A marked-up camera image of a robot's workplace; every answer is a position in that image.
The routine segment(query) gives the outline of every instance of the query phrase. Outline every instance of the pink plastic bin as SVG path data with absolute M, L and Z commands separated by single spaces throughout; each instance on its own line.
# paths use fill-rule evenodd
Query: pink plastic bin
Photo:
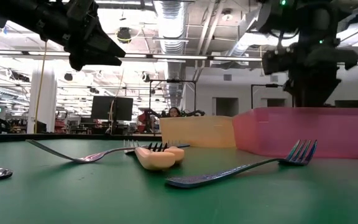
M 358 159 L 358 109 L 257 108 L 233 119 L 237 148 L 285 157 L 298 139 L 317 139 L 315 157 Z

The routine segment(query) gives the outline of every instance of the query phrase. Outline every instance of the beige toy food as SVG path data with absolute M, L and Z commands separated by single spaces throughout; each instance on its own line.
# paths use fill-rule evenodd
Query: beige toy food
M 164 150 L 164 152 L 170 152 L 175 155 L 175 163 L 179 164 L 185 158 L 185 151 L 183 149 L 179 149 L 176 146 L 171 146 L 168 149 Z
M 153 152 L 143 147 L 136 147 L 135 153 L 140 164 L 147 170 L 169 169 L 175 164 L 176 157 L 180 157 L 180 153 L 176 155 L 172 152 Z

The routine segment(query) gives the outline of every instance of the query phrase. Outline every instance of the green tabletop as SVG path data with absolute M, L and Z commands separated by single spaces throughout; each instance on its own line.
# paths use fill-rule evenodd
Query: green tabletop
M 121 147 L 121 141 L 53 140 L 71 156 Z M 268 164 L 206 187 L 164 185 L 173 175 L 205 174 L 263 157 L 235 149 L 188 148 L 181 167 L 148 172 L 123 152 L 73 164 L 26 142 L 0 143 L 3 223 L 358 223 L 358 160 L 314 159 L 307 167 Z

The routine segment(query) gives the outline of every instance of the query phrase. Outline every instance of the pillar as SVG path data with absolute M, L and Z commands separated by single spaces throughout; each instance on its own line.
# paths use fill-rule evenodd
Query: pillar
M 30 108 L 29 117 L 27 118 L 27 134 L 34 133 L 35 109 L 37 106 L 37 98 L 40 89 L 41 74 L 42 61 L 35 61 L 31 78 Z M 54 132 L 55 130 L 56 94 L 57 78 L 55 76 L 53 62 L 46 61 L 44 76 L 42 79 L 37 120 L 47 125 L 47 132 Z

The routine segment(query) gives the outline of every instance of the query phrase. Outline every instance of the computer monitor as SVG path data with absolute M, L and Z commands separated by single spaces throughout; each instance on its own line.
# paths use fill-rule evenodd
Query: computer monitor
M 358 108 L 358 100 L 336 100 L 337 108 Z
M 47 124 L 37 121 L 37 133 L 46 133 L 47 132 Z
M 114 96 L 94 96 L 91 118 L 109 119 L 110 107 L 113 100 L 113 119 L 119 121 L 131 121 L 134 99 Z
M 87 124 L 94 123 L 93 118 L 81 118 L 81 124 L 83 123 L 87 123 Z

